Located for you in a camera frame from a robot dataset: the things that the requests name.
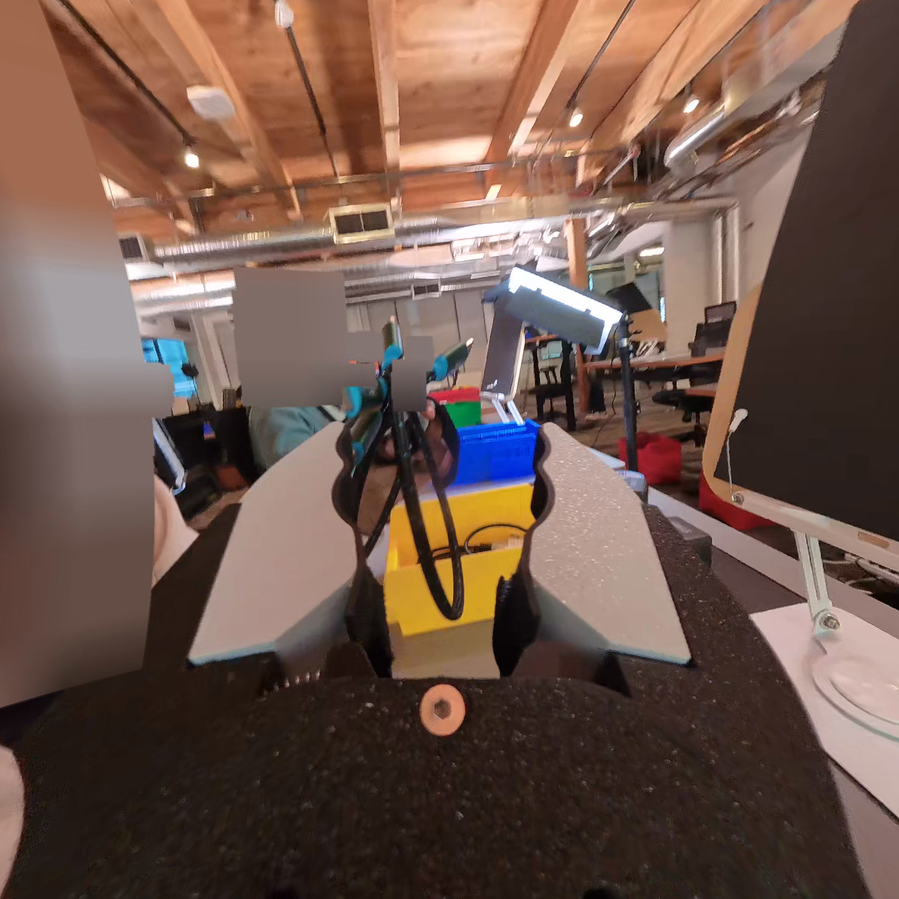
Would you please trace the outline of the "black panel light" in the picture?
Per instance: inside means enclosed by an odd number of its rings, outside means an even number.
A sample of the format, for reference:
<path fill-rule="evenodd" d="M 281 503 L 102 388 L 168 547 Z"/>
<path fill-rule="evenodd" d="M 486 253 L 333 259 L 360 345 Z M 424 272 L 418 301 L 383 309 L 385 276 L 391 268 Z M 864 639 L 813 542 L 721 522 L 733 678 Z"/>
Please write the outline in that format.
<path fill-rule="evenodd" d="M 626 314 L 614 303 L 515 267 L 497 286 L 496 303 L 523 324 L 600 354 Z"/>

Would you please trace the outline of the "wooden background table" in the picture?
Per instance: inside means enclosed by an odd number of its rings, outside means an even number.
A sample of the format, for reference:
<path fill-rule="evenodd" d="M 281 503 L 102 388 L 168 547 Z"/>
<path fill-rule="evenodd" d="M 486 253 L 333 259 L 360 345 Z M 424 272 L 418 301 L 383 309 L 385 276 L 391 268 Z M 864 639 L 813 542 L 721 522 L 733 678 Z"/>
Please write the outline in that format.
<path fill-rule="evenodd" d="M 712 352 L 700 356 L 657 354 L 653 356 L 632 357 L 630 360 L 630 368 L 632 371 L 636 372 L 661 370 L 678 371 L 701 366 L 716 366 L 720 365 L 725 359 L 725 351 L 725 347 L 720 347 L 714 348 Z M 610 361 L 590 361 L 586 362 L 584 365 L 588 370 L 611 374 L 614 371 L 620 371 L 622 364 L 623 360 L 616 357 Z"/>

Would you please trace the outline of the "blue plastic bin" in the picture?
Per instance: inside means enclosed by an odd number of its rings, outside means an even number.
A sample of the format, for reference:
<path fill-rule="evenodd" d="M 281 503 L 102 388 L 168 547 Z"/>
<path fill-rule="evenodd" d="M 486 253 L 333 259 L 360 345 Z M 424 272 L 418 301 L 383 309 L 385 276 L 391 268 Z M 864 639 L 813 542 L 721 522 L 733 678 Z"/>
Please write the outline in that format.
<path fill-rule="evenodd" d="M 533 478 L 541 426 L 535 421 L 478 424 L 457 430 L 455 486 Z"/>

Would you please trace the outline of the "black office chair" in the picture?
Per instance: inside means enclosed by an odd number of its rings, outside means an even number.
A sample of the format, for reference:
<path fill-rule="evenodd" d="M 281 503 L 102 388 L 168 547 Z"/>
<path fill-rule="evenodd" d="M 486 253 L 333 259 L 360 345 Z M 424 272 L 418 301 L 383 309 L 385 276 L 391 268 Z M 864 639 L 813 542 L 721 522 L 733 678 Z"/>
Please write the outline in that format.
<path fill-rule="evenodd" d="M 705 308 L 704 321 L 697 324 L 694 339 L 689 344 L 691 357 L 705 357 L 724 350 L 736 309 L 734 301 Z"/>

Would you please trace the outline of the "yellow plastic bin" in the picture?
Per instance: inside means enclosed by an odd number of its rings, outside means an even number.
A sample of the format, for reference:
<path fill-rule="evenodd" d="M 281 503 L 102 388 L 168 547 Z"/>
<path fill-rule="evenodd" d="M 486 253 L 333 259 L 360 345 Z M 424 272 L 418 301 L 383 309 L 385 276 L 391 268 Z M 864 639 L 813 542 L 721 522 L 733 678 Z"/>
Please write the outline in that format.
<path fill-rule="evenodd" d="M 439 611 L 418 563 L 406 510 L 391 513 L 384 579 L 389 624 L 403 636 L 433 633 L 494 617 L 500 579 L 510 579 L 523 551 L 524 534 L 534 524 L 533 480 L 483 486 L 448 496 L 457 533 L 464 581 L 463 615 L 451 621 Z"/>

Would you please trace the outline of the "white panel on stand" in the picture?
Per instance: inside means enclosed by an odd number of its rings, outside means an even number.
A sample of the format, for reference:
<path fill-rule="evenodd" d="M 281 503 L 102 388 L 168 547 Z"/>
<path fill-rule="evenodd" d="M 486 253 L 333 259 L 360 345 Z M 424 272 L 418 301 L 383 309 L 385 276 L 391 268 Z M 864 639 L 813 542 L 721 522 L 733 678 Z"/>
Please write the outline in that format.
<path fill-rule="evenodd" d="M 523 425 L 515 404 L 525 351 L 525 323 L 511 307 L 511 298 L 494 302 L 494 314 L 487 345 L 485 370 L 480 386 L 482 401 L 488 401 L 502 423 Z"/>

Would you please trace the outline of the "silver ventilation duct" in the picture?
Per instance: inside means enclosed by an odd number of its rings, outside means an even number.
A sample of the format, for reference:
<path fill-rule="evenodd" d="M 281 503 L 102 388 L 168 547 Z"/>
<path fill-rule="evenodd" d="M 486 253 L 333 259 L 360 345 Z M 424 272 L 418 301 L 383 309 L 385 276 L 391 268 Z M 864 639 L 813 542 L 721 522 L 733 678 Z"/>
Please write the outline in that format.
<path fill-rule="evenodd" d="M 623 197 L 549 195 L 505 198 L 447 207 L 395 219 L 384 232 L 339 236 L 335 226 L 289 228 L 206 236 L 185 243 L 154 244 L 152 261 L 174 267 L 212 268 L 249 262 L 277 262 L 322 253 L 360 254 L 417 248 L 474 238 L 541 233 L 584 219 L 589 236 L 637 227 L 652 221 L 699 220 L 735 208 L 730 196 L 699 199 L 625 201 Z"/>

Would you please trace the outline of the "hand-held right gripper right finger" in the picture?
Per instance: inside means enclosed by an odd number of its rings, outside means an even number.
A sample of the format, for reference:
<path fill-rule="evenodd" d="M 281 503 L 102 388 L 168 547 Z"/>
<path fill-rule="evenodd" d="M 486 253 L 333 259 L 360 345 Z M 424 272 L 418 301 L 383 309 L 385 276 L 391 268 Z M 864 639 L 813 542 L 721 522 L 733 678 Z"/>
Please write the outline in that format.
<path fill-rule="evenodd" d="M 538 643 L 687 666 L 691 649 L 646 519 L 613 468 L 554 424 L 535 450 L 533 525 L 497 588 L 492 645 L 510 676 Z"/>

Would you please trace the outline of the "ceiling air vent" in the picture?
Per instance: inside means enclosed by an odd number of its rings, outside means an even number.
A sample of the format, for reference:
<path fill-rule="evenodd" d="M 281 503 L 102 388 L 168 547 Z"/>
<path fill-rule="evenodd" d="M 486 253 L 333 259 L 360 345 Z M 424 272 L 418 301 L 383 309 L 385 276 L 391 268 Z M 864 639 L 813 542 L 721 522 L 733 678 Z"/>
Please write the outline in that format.
<path fill-rule="evenodd" d="M 332 241 L 338 245 L 393 237 L 396 233 L 393 219 L 389 202 L 328 209 Z"/>

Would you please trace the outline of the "white desk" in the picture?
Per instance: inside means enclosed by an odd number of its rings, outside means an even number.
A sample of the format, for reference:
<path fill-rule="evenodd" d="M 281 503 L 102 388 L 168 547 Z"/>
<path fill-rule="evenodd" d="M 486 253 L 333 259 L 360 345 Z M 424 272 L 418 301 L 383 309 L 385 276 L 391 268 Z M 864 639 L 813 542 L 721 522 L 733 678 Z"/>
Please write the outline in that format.
<path fill-rule="evenodd" d="M 650 503 L 666 517 L 691 523 L 712 539 L 711 568 L 747 613 L 755 614 L 798 604 L 803 589 L 799 562 L 753 535 L 734 531 L 688 504 L 650 489 Z M 835 606 L 897 636 L 897 611 L 843 583 L 828 581 Z M 464 677 L 498 674 L 487 622 L 452 630 L 449 635 L 402 637 L 391 627 L 395 654 L 392 672 L 398 678 L 424 678 L 450 673 Z M 830 762 L 834 782 L 848 821 L 862 874 L 872 897 L 897 897 L 897 819 L 845 770 Z"/>

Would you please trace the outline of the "black board with wooden edge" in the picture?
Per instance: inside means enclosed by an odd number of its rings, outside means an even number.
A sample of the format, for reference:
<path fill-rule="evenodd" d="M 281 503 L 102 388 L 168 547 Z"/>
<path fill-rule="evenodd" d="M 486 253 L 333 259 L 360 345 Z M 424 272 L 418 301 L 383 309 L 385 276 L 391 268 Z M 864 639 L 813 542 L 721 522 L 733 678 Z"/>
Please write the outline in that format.
<path fill-rule="evenodd" d="M 897 26 L 897 2 L 848 17 L 703 455 L 722 500 L 893 570 Z"/>

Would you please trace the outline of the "black light stand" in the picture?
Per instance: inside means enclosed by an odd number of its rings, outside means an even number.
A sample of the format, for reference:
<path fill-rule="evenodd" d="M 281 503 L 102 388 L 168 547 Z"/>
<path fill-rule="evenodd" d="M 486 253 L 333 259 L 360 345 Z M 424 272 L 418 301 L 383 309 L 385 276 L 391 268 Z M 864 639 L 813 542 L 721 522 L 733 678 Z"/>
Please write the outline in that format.
<path fill-rule="evenodd" d="M 632 371 L 632 342 L 630 336 L 631 320 L 629 315 L 623 314 L 618 327 L 618 357 L 620 368 L 620 380 L 623 390 L 623 414 L 625 428 L 625 462 L 626 468 L 633 472 L 639 472 L 638 447 L 637 447 L 637 408 L 635 399 L 635 384 Z"/>

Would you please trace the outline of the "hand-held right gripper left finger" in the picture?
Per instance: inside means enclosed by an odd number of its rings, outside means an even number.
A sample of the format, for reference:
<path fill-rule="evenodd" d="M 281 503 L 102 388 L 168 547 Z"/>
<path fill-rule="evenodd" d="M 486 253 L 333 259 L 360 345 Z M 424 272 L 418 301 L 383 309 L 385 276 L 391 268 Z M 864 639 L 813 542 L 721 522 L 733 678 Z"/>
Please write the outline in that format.
<path fill-rule="evenodd" d="M 283 678 L 324 673 L 331 649 L 361 647 L 390 677 L 384 593 L 353 511 L 349 433 L 331 423 L 267 470 L 239 504 L 188 653 L 195 666 L 273 654 Z"/>

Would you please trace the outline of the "white stand with round base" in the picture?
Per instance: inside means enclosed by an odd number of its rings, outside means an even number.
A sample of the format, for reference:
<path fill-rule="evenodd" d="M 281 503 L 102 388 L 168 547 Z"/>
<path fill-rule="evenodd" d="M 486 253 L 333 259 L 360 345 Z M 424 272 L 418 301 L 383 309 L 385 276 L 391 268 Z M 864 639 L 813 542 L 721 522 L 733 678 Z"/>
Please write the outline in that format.
<path fill-rule="evenodd" d="M 818 539 L 797 531 L 793 536 L 812 620 L 809 668 L 816 690 L 855 724 L 897 743 L 897 638 L 837 610 Z"/>

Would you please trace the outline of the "white paper sheet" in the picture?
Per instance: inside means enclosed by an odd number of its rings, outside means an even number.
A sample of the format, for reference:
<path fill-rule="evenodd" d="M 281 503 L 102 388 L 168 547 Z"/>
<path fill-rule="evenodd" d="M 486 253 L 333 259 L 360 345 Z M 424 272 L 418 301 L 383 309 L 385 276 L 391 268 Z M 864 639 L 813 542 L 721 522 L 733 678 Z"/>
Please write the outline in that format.
<path fill-rule="evenodd" d="M 837 610 L 816 635 L 804 603 L 752 615 L 830 759 L 898 815 L 898 641 Z"/>

